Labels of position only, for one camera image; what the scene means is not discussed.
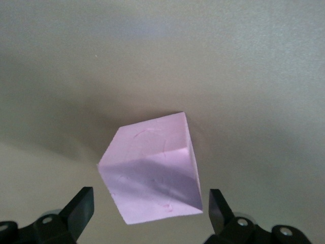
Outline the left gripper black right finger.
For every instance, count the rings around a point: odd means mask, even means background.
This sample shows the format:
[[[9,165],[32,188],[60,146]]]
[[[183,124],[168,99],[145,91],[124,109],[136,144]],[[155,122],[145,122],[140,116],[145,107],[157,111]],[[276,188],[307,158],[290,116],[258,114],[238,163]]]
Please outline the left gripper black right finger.
[[[268,232],[248,218],[235,216],[219,189],[210,190],[209,218],[214,234],[212,234],[205,243],[311,244],[307,236],[295,227],[275,225],[272,227],[272,230]]]

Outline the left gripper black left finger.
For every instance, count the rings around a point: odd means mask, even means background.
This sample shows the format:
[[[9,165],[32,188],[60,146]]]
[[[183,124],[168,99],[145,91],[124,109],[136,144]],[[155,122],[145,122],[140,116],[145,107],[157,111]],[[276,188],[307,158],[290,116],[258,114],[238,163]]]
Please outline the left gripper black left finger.
[[[77,243],[93,213],[93,188],[83,187],[58,214],[44,215],[23,228],[14,221],[1,222],[1,243]]]

